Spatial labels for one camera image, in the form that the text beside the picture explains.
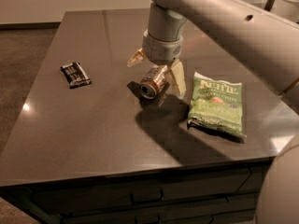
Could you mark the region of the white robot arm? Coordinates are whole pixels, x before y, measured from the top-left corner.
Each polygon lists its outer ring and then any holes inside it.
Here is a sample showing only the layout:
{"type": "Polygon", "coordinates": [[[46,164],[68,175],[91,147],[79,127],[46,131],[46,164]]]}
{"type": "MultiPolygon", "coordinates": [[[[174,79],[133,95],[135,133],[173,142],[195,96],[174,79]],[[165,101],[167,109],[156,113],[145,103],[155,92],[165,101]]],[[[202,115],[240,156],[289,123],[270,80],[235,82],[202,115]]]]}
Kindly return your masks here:
{"type": "MultiPolygon", "coordinates": [[[[143,45],[128,61],[159,65],[178,59],[182,29],[191,21],[244,64],[295,113],[299,113],[299,27],[241,0],[151,0],[143,45]]],[[[263,182],[254,224],[299,223],[299,144],[275,157],[263,182]]]]}

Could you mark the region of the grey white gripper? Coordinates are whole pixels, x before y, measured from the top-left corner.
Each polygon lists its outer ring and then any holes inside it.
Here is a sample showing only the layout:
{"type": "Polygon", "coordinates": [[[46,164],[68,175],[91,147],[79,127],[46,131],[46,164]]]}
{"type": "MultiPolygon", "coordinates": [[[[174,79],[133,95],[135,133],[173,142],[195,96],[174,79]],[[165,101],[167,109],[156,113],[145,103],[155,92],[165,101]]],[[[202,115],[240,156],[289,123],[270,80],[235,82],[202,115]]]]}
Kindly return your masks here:
{"type": "Polygon", "coordinates": [[[143,34],[142,49],[138,49],[133,54],[127,66],[132,67],[143,63],[146,59],[157,65],[169,64],[165,72],[166,80],[177,98],[183,98],[186,93],[184,67],[183,63],[177,60],[181,54],[182,43],[182,36],[177,41],[161,41],[146,31],[143,34]]]}

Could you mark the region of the white cylindrical robot base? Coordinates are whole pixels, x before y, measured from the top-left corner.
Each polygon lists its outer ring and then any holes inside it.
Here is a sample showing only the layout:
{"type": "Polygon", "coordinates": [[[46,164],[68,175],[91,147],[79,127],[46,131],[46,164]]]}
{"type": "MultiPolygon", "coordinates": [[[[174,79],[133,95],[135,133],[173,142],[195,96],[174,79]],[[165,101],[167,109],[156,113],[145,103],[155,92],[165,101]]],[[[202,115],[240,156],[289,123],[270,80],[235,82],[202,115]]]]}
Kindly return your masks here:
{"type": "Polygon", "coordinates": [[[275,0],[271,12],[297,23],[299,22],[299,0],[275,0]]]}

